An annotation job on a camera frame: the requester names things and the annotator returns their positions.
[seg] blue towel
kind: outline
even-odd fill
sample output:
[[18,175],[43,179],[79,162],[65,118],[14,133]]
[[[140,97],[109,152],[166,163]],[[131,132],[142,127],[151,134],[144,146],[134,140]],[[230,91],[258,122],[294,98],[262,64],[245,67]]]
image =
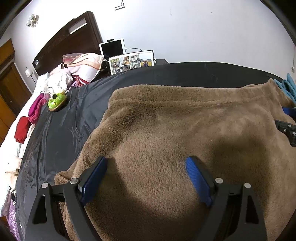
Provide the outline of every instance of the blue towel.
[[283,80],[282,83],[280,83],[278,80],[274,80],[274,82],[281,88],[285,95],[290,97],[294,104],[296,104],[296,85],[291,75],[288,73],[287,79]]

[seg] metal bolt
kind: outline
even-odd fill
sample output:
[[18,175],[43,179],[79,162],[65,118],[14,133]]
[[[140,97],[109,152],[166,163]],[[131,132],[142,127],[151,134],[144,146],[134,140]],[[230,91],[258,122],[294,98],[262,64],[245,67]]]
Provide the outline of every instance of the metal bolt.
[[218,183],[218,184],[222,184],[222,183],[223,183],[223,179],[220,178],[220,177],[217,177],[217,178],[215,179],[215,182]]
[[249,183],[245,183],[244,186],[245,186],[245,188],[248,188],[248,189],[251,188],[251,184],[249,184]]
[[42,188],[47,188],[47,187],[48,187],[48,183],[43,183],[43,184],[41,185],[41,187],[42,187]]
[[77,178],[72,178],[71,180],[70,180],[70,183],[71,184],[76,184],[78,182],[78,179]]

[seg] photo collage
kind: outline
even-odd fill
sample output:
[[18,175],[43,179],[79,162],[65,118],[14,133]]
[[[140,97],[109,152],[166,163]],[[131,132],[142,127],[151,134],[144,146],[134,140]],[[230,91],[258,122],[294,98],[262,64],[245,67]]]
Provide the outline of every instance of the photo collage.
[[142,51],[123,54],[109,58],[111,74],[117,74],[131,69],[153,66],[153,51]]

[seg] tablet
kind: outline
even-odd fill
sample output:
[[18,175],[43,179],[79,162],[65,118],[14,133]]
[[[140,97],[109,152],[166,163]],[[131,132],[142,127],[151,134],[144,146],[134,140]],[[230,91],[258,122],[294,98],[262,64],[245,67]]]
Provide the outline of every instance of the tablet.
[[126,53],[123,39],[114,39],[99,44],[101,55],[108,61],[110,57]]

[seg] magenta cloth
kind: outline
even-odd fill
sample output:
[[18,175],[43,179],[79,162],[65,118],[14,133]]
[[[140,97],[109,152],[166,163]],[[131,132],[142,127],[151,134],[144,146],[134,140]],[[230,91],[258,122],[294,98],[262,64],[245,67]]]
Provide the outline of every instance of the magenta cloth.
[[20,234],[17,227],[17,220],[15,218],[15,203],[13,201],[10,202],[10,208],[9,213],[6,216],[9,230],[13,234],[13,236],[16,238],[17,241],[20,241]]
[[30,109],[29,109],[29,113],[28,116],[31,117],[32,115],[34,115],[35,110],[37,108],[38,103],[43,99],[44,94],[41,93],[40,95],[38,95],[38,97],[36,98],[36,100],[34,101],[34,103],[31,105]]
[[29,122],[31,122],[32,124],[36,124],[38,119],[39,119],[39,116],[40,116],[40,112],[41,112],[41,108],[42,106],[47,102],[47,100],[45,98],[42,98],[37,107],[36,107],[36,110],[34,112],[34,114],[32,116],[29,117]]

